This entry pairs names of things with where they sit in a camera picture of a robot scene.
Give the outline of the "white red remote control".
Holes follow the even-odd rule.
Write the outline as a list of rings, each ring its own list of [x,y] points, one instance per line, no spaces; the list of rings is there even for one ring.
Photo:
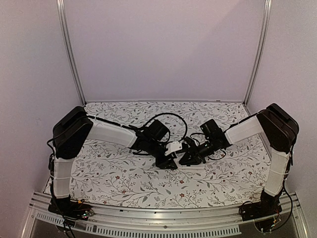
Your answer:
[[[177,165],[178,169],[180,170],[203,170],[205,168],[204,165]]]

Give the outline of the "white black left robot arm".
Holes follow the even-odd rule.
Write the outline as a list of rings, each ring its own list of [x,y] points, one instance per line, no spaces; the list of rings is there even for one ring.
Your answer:
[[[81,106],[73,108],[53,127],[53,137],[47,142],[52,149],[49,170],[55,208],[63,215],[70,215],[74,210],[73,203],[67,199],[70,197],[71,169],[86,140],[144,151],[155,158],[157,168],[174,170],[177,168],[174,156],[166,154],[166,147],[159,142],[167,133],[167,127],[158,121],[150,126],[125,126],[89,116]]]

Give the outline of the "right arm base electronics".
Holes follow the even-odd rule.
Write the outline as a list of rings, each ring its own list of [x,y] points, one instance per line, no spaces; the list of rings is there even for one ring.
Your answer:
[[[239,207],[239,214],[243,221],[260,219],[255,221],[254,225],[258,231],[262,233],[271,232],[275,227],[278,218],[282,211],[279,198],[281,193],[276,196],[271,196],[264,191],[261,193],[259,202],[247,201]]]

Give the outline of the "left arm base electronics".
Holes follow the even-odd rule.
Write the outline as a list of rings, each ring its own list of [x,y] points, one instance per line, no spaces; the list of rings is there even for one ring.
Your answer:
[[[51,198],[48,211],[61,215],[64,219],[64,224],[75,226],[76,221],[87,221],[89,217],[94,215],[92,206],[86,204],[84,199],[72,201],[68,198],[57,199],[54,196]]]

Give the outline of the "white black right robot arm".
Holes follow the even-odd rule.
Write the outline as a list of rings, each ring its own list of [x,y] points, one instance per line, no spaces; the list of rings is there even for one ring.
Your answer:
[[[185,137],[188,149],[179,160],[182,166],[204,163],[205,158],[257,134],[265,135],[270,150],[271,164],[263,193],[276,197],[283,189],[284,180],[293,164],[293,149],[299,133],[298,123],[276,103],[222,130],[211,119],[200,126],[206,141],[196,145]]]

